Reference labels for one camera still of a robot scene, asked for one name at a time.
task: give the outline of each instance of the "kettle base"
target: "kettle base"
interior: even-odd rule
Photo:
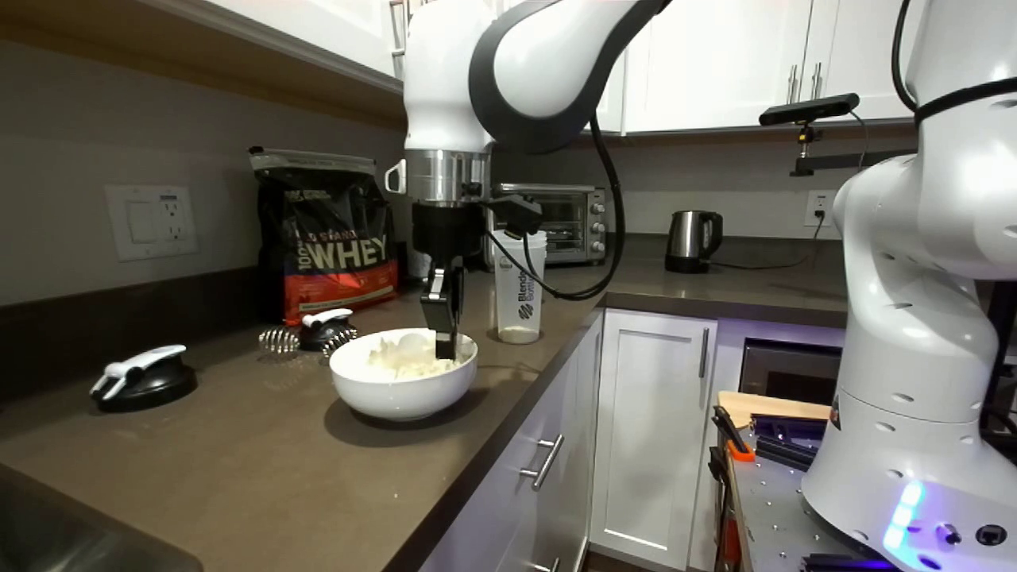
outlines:
[[[665,263],[672,275],[708,275],[707,260],[696,259],[667,259]]]

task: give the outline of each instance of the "robotic arm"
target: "robotic arm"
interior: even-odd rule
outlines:
[[[493,18],[480,0],[433,0],[406,36],[405,105],[412,248],[429,254],[422,317],[456,357],[464,259],[480,250],[489,144],[568,145],[607,75],[667,0],[527,0]],[[508,207],[534,233],[534,212]]]

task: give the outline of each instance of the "kitchen counter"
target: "kitchen counter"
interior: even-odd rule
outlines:
[[[632,242],[602,304],[842,326],[836,245],[731,242],[717,260],[768,272],[665,275],[665,242]],[[577,288],[599,275],[552,272],[549,283]],[[477,389],[419,427],[351,412],[320,357],[261,357],[252,328],[195,348],[188,364],[201,389],[158,409],[99,416],[84,397],[93,380],[10,403],[0,465],[195,552],[208,569],[386,569],[477,451],[493,447],[489,437],[521,421],[519,406],[547,380],[540,372],[560,364],[595,310],[547,302],[544,341],[506,348],[488,335],[488,277],[472,277],[464,330],[480,343]],[[355,316],[358,330],[405,326],[419,326],[417,295]]]

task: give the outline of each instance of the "food in bowl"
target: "food in bowl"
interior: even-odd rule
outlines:
[[[392,423],[425,421],[457,403],[477,380],[477,343],[457,335],[456,358],[436,358],[425,328],[377,330],[329,358],[348,406]]]

